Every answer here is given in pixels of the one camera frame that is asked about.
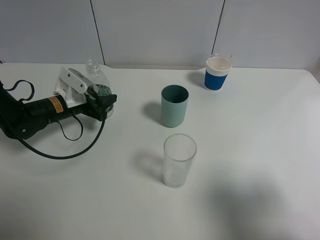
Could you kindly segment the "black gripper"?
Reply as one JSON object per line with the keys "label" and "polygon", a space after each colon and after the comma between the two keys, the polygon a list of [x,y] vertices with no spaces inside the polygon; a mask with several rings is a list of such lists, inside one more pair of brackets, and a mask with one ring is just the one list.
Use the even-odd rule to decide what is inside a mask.
{"label": "black gripper", "polygon": [[84,104],[68,108],[61,96],[51,96],[46,99],[46,117],[50,121],[61,121],[83,114],[101,122],[103,120],[102,112],[112,111],[117,97],[116,94],[97,95],[94,102],[87,96]]}

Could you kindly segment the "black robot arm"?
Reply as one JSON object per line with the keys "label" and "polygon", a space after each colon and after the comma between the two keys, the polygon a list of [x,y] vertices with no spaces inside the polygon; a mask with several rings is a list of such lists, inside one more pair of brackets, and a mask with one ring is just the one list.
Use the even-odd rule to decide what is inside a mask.
{"label": "black robot arm", "polygon": [[31,94],[28,98],[15,99],[9,92],[17,88],[18,80],[12,88],[5,89],[0,84],[0,128],[11,139],[29,139],[51,123],[83,114],[100,122],[107,119],[107,109],[117,101],[117,95],[99,95],[89,88],[86,102],[74,107],[67,107],[61,95],[55,95],[36,101],[30,101],[35,94],[34,85],[29,82]]}

